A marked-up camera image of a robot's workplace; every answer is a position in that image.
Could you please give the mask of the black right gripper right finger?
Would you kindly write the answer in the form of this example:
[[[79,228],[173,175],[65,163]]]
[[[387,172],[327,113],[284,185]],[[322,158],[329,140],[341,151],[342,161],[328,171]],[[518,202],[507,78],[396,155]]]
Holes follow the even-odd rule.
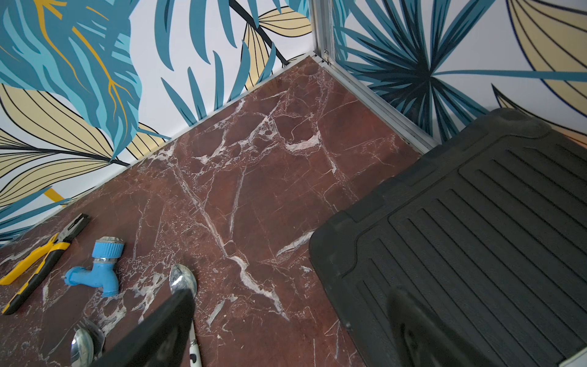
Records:
[[[403,287],[391,289],[388,315],[403,366],[495,365]]]

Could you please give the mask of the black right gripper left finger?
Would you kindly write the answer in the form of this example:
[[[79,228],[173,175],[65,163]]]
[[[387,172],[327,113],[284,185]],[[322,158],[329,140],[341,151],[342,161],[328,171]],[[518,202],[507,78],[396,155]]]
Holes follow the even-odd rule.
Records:
[[[120,340],[93,366],[179,366],[186,347],[195,304],[192,291],[173,293],[153,314]]]

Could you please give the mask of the blue plastic tap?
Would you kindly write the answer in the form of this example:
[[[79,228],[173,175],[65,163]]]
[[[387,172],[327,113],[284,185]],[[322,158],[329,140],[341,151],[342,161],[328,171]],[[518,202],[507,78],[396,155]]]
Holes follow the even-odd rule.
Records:
[[[68,286],[84,285],[100,288],[103,298],[118,295],[119,280],[114,271],[114,266],[122,256],[124,247],[124,241],[117,237],[103,236],[96,240],[92,253],[92,269],[71,268],[64,277],[65,284]]]

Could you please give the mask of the yellow black pliers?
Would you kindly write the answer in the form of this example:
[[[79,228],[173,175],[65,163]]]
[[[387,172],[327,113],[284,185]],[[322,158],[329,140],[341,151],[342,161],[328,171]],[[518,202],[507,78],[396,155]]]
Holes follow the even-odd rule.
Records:
[[[37,262],[40,262],[30,278],[3,308],[2,315],[14,314],[27,301],[35,289],[50,275],[64,252],[69,249],[73,240],[85,229],[90,220],[88,214],[81,213],[60,232],[50,237],[45,245],[36,248],[26,258],[21,260],[1,279],[1,285],[10,285]]]

